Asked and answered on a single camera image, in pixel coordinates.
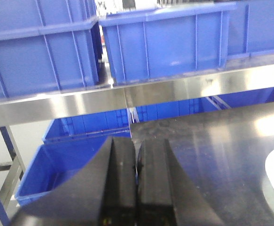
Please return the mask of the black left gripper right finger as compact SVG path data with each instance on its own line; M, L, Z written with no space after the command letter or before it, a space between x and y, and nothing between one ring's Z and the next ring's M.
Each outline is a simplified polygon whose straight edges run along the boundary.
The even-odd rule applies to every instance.
M184 172L167 139L146 139L138 156L138 225L223 226Z

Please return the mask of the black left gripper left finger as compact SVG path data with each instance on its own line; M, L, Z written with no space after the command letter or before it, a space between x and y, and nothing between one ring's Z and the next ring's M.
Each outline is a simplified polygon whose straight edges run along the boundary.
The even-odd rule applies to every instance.
M20 210L12 226L134 226L135 148L109 137L95 157L67 182Z

